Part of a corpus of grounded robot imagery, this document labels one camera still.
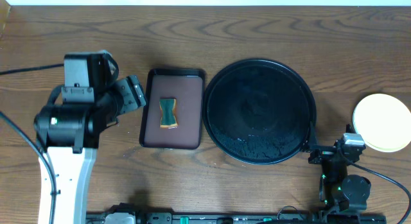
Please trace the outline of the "yellow plate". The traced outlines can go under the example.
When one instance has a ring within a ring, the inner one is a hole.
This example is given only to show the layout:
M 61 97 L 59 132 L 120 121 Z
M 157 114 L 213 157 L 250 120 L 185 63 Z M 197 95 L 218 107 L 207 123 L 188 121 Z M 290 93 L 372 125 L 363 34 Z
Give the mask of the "yellow plate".
M 353 126 L 365 144 L 392 153 L 410 144 L 410 110 L 388 94 L 370 94 L 353 110 Z

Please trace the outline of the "green orange sponge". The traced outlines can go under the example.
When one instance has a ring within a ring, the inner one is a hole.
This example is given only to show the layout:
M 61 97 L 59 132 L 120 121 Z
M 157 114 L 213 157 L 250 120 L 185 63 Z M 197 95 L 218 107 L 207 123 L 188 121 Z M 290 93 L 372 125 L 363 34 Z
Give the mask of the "green orange sponge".
M 175 98 L 161 98 L 159 100 L 159 106 L 161 111 L 160 127 L 177 127 L 177 100 Z

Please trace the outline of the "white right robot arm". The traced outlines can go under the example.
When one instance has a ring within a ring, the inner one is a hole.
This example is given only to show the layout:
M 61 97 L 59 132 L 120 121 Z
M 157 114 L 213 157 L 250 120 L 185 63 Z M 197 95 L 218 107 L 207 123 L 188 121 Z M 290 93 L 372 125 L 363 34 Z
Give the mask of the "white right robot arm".
M 328 222 L 330 216 L 354 216 L 367 208 L 371 192 L 370 181 L 359 175 L 350 175 L 347 167 L 360 160 L 366 149 L 361 135 L 346 126 L 346 133 L 332 146 L 317 143 L 315 127 L 310 124 L 309 136 L 302 149 L 310 154 L 308 162 L 321 166 L 319 198 L 325 207 L 319 211 L 318 219 Z

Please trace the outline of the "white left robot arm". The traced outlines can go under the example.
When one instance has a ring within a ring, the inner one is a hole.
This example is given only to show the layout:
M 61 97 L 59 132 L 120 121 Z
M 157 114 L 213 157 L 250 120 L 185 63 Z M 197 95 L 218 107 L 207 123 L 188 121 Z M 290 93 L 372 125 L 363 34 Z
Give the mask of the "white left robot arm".
M 52 90 L 36 115 L 36 141 L 42 177 L 39 223 L 85 223 L 92 167 L 100 134 L 118 123 L 118 116 L 145 106 L 143 88 L 135 75 L 118 80 L 95 101 L 83 97 L 92 87 Z

